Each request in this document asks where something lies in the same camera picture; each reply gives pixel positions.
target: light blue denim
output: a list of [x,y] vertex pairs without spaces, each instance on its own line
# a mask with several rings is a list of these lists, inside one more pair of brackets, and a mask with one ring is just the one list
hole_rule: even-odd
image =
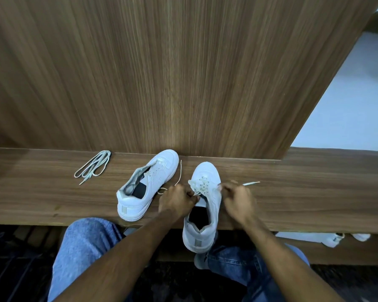
[[[48,302],[52,302],[92,263],[121,241],[116,225],[101,218],[83,218],[66,230],[53,264]],[[289,246],[304,262],[305,255]],[[209,269],[247,286],[243,302],[282,302],[284,298],[256,250],[214,245],[207,256]]]

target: dark floor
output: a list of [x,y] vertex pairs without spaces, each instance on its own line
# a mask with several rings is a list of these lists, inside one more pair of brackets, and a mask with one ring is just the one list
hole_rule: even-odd
[[[53,237],[59,237],[51,234],[58,228],[16,229],[0,226],[0,302],[44,302],[58,244]],[[313,265],[312,269],[346,301],[378,302],[378,267]],[[245,286],[198,270],[190,262],[151,262],[136,283],[133,300],[241,301],[245,292]]]

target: forearm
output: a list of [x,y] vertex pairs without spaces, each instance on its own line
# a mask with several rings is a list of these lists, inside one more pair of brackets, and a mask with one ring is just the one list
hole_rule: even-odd
[[172,211],[159,213],[94,262],[55,302],[124,301],[175,221]]
[[343,301],[291,249],[277,239],[259,220],[245,226],[267,268],[287,302]]

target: person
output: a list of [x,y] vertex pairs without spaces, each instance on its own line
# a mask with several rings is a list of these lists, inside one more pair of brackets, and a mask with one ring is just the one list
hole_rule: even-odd
[[[243,301],[343,301],[309,268],[299,249],[283,244],[266,228],[247,187],[230,182],[221,184],[220,190],[228,214],[242,225],[256,249],[214,245],[204,264],[247,286]],[[161,240],[197,201],[181,184],[170,187],[160,198],[158,215],[123,239],[115,224],[104,219],[72,223],[53,264],[48,301],[129,301]]]

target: dark blue jeans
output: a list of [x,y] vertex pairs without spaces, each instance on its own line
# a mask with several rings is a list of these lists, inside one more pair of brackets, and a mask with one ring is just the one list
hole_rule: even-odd
[[[101,218],[83,218],[72,223],[66,230],[53,264],[48,302],[53,301],[121,239],[122,235],[116,226]],[[308,263],[299,249],[293,246],[289,248]],[[255,250],[214,245],[208,254],[207,263],[212,272],[247,286],[244,302],[284,301],[262,257]]]

